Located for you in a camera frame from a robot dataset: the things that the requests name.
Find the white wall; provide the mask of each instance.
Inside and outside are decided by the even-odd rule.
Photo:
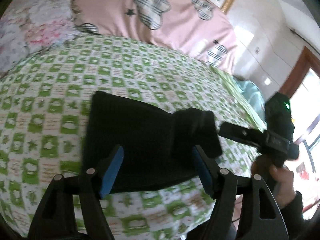
[[[310,18],[303,2],[293,4]],[[265,100],[282,86],[306,45],[290,32],[289,17],[292,22],[297,19],[292,12],[284,14],[279,0],[235,0],[228,12],[239,43],[234,74],[253,81]],[[300,28],[304,34],[308,32],[303,25]],[[268,85],[265,84],[267,78],[270,80]]]

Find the pink blanket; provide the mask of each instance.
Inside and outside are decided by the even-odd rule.
[[[206,0],[75,0],[76,24],[181,51],[233,72],[236,37]]]

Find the silver screw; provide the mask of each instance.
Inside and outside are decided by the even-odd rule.
[[[60,180],[60,179],[62,179],[62,175],[61,174],[57,174],[53,178],[54,178],[54,180]]]
[[[253,178],[255,180],[261,180],[261,176],[259,174],[254,174]]]
[[[96,172],[94,168],[87,169],[87,174],[92,175]]]
[[[220,173],[223,174],[223,175],[227,175],[229,173],[229,171],[227,169],[225,169],[225,168],[222,168],[220,170]]]

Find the green and white checkered bed sheet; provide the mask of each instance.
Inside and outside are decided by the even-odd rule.
[[[139,41],[83,34],[17,65],[0,83],[0,212],[25,236],[57,173],[79,172],[91,96],[96,90],[168,112],[196,107],[245,127],[257,124],[226,74],[190,57]],[[250,175],[254,149],[220,138],[221,167]],[[198,177],[155,192],[101,201],[116,239],[178,238],[207,220],[214,202]],[[84,230],[74,197],[79,230]]]

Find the blue gripper pad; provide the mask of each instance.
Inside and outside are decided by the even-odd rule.
[[[113,157],[109,165],[109,168],[106,170],[106,172],[103,175],[101,190],[99,192],[99,195],[102,199],[110,193],[113,183],[116,180],[116,176],[123,162],[123,158],[124,158],[124,151],[123,151],[123,148],[120,146],[115,156]]]
[[[212,177],[196,147],[192,149],[192,163],[198,172],[204,191],[212,197],[214,194]]]

